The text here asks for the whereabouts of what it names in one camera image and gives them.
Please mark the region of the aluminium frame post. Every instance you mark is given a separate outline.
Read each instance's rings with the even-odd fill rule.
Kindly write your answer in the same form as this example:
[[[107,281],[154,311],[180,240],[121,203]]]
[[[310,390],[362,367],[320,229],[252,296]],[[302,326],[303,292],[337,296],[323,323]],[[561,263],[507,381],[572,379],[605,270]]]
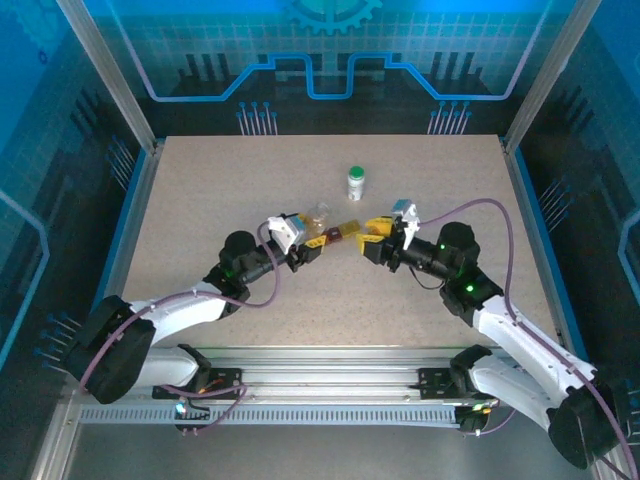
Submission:
[[[154,154],[157,148],[156,136],[84,2],[55,1],[140,147],[147,154]]]
[[[504,138],[507,155],[515,154],[601,3],[602,0],[576,0],[507,131]]]

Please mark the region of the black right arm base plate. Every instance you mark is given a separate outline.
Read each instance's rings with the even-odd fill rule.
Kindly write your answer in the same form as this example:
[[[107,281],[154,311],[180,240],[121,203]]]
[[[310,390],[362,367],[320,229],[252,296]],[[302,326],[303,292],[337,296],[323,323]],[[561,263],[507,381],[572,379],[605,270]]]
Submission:
[[[452,374],[448,368],[421,368],[417,370],[417,390],[422,400],[447,400],[460,398]]]

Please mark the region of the aluminium mounting rail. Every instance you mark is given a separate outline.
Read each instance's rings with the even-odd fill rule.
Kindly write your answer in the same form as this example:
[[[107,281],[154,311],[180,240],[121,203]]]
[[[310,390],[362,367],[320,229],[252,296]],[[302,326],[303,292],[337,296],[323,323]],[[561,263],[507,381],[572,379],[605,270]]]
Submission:
[[[196,350],[212,368],[241,369],[243,383],[257,390],[264,389],[270,395],[329,399],[403,394],[420,398],[417,370],[449,369],[450,360],[465,349],[227,347]],[[518,366],[503,352],[491,352],[508,366]],[[164,386],[133,390],[153,389],[156,396],[164,397],[167,394]]]

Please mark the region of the white bottle green cap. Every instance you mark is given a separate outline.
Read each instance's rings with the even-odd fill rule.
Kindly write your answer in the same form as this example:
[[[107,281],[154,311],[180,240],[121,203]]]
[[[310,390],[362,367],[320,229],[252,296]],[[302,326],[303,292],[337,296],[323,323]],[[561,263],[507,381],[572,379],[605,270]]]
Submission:
[[[364,192],[365,171],[359,165],[349,169],[347,176],[347,195],[351,201],[359,201]]]

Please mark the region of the clear bottle yellow pills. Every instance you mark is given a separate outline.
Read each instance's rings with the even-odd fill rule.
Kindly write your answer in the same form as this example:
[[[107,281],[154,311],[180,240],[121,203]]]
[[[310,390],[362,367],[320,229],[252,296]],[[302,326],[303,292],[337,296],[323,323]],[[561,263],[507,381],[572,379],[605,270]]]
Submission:
[[[331,209],[325,202],[318,202],[305,214],[307,236],[320,236],[327,228],[331,216]]]

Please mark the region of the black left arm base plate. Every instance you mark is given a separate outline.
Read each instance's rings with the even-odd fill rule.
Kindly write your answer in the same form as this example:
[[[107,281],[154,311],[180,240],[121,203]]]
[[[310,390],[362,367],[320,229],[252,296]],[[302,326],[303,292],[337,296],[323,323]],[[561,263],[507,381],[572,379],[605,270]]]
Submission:
[[[207,394],[211,400],[236,400],[241,393],[241,382],[241,369],[213,368],[197,382],[196,393]]]

